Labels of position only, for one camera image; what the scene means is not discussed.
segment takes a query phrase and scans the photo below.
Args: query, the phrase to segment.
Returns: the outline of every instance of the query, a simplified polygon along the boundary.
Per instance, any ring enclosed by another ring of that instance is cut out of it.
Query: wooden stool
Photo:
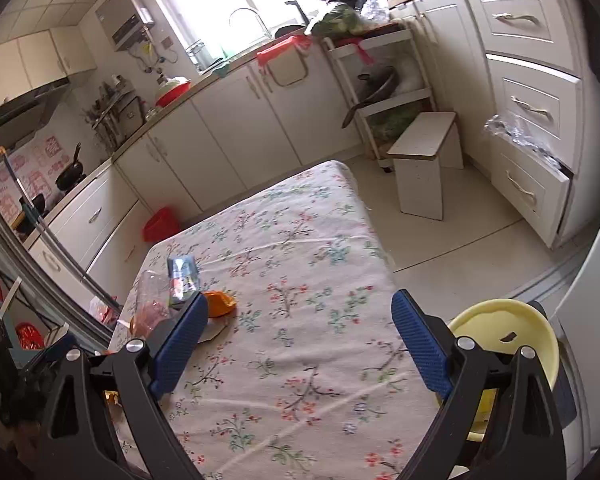
[[[455,121],[455,112],[423,112],[387,152],[403,213],[442,220],[440,166],[464,168]]]

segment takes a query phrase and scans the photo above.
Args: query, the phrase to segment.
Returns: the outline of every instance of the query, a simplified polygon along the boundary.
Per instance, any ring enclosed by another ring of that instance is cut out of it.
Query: tile floor
[[[390,255],[397,286],[410,291],[425,312],[445,320],[479,301],[512,297],[538,298],[551,316],[595,236],[591,228],[549,250],[472,166],[442,169],[439,222],[402,213],[395,175],[374,161],[359,156],[347,165]]]

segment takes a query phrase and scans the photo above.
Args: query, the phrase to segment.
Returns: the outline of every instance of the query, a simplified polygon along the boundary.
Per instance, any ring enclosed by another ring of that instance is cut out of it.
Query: stool leg
[[[440,161],[394,158],[400,211],[442,220]]]
[[[460,149],[460,136],[458,135],[458,127],[455,123],[451,126],[449,133],[446,134],[445,142],[440,146],[438,157],[440,158],[440,166],[443,168],[464,169],[462,150]]]

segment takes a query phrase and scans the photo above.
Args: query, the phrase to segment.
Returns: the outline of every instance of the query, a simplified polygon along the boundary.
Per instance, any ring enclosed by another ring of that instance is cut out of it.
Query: metal screw
[[[527,359],[533,359],[536,357],[536,351],[531,348],[531,346],[523,346],[520,350],[522,357],[526,357]]]
[[[126,344],[126,349],[129,352],[139,352],[144,348],[144,341],[142,339],[132,339]]]
[[[465,337],[465,336],[459,337],[456,344],[462,350],[473,350],[475,348],[475,341],[473,339],[471,339],[470,337]]]
[[[81,353],[77,348],[71,348],[71,350],[69,350],[66,353],[66,360],[67,361],[75,361],[78,358],[80,358],[80,355],[81,355]]]

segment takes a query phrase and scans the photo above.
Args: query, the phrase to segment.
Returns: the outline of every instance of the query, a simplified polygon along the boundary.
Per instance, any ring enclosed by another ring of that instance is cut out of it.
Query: red trash can
[[[169,207],[163,207],[142,228],[145,242],[157,244],[180,232],[180,224]]]

